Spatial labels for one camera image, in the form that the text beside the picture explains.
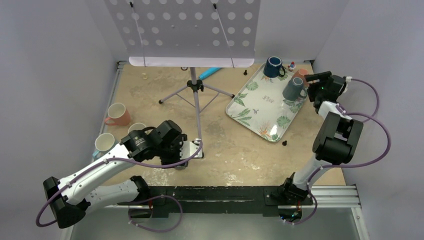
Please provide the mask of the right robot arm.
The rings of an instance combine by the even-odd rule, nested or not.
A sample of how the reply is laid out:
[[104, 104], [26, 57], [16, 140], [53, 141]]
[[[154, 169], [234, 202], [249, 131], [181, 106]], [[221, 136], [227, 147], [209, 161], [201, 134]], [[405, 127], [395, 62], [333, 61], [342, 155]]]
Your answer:
[[307, 94], [323, 123], [312, 145], [312, 157], [299, 171], [286, 178], [280, 196], [288, 204], [303, 201], [312, 185], [329, 169], [349, 163], [356, 151], [364, 124], [347, 115], [338, 103], [352, 81], [330, 71], [305, 75]]

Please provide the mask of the light blue faceted mug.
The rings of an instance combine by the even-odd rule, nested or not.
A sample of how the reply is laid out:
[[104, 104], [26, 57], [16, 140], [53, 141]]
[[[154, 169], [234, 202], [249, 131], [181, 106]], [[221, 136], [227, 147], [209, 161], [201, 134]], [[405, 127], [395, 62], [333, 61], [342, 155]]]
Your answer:
[[94, 143], [95, 150], [92, 154], [94, 160], [99, 159], [100, 157], [107, 154], [115, 145], [118, 143], [116, 138], [111, 133], [102, 133], [100, 134]]

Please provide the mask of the salmon pink mug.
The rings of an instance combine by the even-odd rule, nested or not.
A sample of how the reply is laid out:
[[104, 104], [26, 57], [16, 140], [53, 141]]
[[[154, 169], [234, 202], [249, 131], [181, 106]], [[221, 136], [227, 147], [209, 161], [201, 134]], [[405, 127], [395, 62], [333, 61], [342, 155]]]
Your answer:
[[123, 103], [113, 103], [107, 109], [107, 117], [104, 120], [107, 126], [127, 126], [130, 122], [130, 113]]

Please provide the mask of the dark teal mug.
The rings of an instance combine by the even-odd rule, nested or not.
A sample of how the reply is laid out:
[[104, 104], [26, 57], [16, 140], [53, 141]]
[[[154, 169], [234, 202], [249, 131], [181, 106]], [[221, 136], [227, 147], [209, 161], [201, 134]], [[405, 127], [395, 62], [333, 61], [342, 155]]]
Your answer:
[[294, 77], [287, 83], [282, 95], [288, 101], [296, 101], [297, 99], [306, 99], [308, 93], [304, 81], [300, 77]]

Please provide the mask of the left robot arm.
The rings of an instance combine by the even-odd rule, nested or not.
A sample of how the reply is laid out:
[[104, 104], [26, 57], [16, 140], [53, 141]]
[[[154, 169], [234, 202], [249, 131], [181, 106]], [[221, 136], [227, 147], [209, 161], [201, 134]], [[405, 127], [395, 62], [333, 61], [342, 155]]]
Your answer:
[[203, 141], [189, 141], [172, 120], [158, 127], [130, 131], [104, 155], [83, 169], [63, 178], [51, 176], [43, 181], [46, 203], [36, 216], [38, 227], [56, 224], [65, 229], [80, 222], [88, 213], [120, 203], [142, 205], [161, 198], [151, 195], [141, 176], [104, 186], [104, 182], [134, 166], [156, 169], [185, 168], [203, 153]]

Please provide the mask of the light green mug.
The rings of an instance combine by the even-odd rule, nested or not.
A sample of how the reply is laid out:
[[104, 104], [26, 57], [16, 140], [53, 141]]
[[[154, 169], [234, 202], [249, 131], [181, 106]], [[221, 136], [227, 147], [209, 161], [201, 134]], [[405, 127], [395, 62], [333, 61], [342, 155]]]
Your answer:
[[136, 122], [128, 128], [127, 133], [129, 134], [132, 131], [140, 131], [140, 130], [143, 130], [144, 128], [146, 128], [146, 127], [147, 126], [144, 123]]

